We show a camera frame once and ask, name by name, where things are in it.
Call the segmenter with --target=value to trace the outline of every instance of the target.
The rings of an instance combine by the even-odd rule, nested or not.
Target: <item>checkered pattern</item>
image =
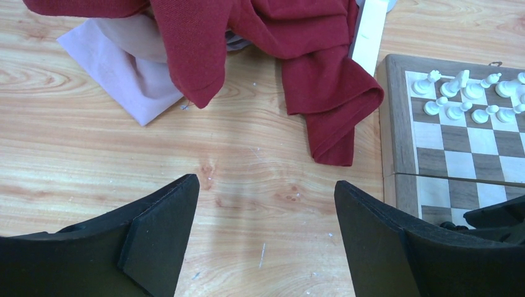
[[[486,89],[478,100],[466,98],[462,92],[442,108],[439,115],[429,116],[423,106],[441,97],[440,87],[452,77],[442,76],[431,91],[423,96],[412,90],[412,83],[426,78],[427,74],[406,72],[407,90],[411,108],[412,135],[416,154],[417,174],[472,179],[488,182],[525,184],[525,114],[519,114],[510,123],[501,122],[494,114],[488,122],[475,123],[471,118],[474,110],[487,105],[512,108],[519,104],[517,95],[502,98],[495,92],[495,85]],[[469,83],[479,80],[471,79]],[[446,109],[471,102],[473,108],[461,119],[450,120]]]
[[[525,195],[525,188],[418,176],[419,218],[468,226],[463,214]]]

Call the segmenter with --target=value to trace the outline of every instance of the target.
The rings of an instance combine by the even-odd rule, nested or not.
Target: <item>wooden table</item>
[[[524,15],[519,0],[401,0],[379,60],[524,67]],[[55,232],[196,173],[176,296],[353,296],[333,191],[345,179],[383,199],[378,112],[357,127],[353,167],[315,164],[279,63],[249,48],[207,108],[183,100],[140,127],[57,44],[83,21],[0,0],[0,235]]]

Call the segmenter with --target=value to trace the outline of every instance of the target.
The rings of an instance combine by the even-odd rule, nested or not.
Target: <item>chessboard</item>
[[[390,54],[377,78],[387,204],[466,225],[525,194],[525,70]]]

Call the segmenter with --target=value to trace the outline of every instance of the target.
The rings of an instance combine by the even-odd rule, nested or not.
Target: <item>white chess piece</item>
[[[478,124],[483,124],[488,121],[490,115],[495,114],[500,110],[497,105],[490,105],[484,110],[475,110],[472,113],[472,120]]]
[[[500,121],[504,123],[508,123],[512,121],[516,117],[517,114],[520,114],[523,111],[525,111],[525,104],[518,104],[514,106],[514,108],[512,109],[509,108],[509,109],[499,110],[496,116],[498,117]]]
[[[437,70],[432,70],[426,79],[420,79],[412,84],[412,90],[418,95],[424,95],[430,90],[430,86],[441,79],[441,74]]]
[[[465,89],[463,89],[463,94],[465,97],[471,100],[479,99],[483,96],[485,89],[495,84],[500,80],[501,73],[490,74],[482,80],[480,83],[467,84]]]
[[[443,105],[447,104],[448,99],[446,97],[440,97],[436,101],[429,101],[425,103],[423,110],[429,116],[435,116],[440,113],[440,109]]]
[[[460,106],[451,106],[446,110],[446,116],[453,121],[457,121],[458,119],[461,119],[461,116],[471,108],[472,103],[470,102],[464,102]]]
[[[448,98],[456,96],[460,89],[467,86],[470,74],[469,70],[463,70],[453,80],[445,82],[440,88],[441,94]]]
[[[521,84],[525,84],[525,72],[518,74],[518,77],[514,80],[500,82],[496,86],[496,93],[503,98],[509,98],[516,93],[516,90]]]

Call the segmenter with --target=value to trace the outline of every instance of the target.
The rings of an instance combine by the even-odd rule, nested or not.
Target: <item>red cloth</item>
[[[354,0],[24,0],[42,15],[127,17],[153,8],[170,77],[198,108],[225,80],[227,28],[282,59],[288,114],[304,114],[318,163],[351,166],[355,125],[383,101],[383,89],[348,58]]]

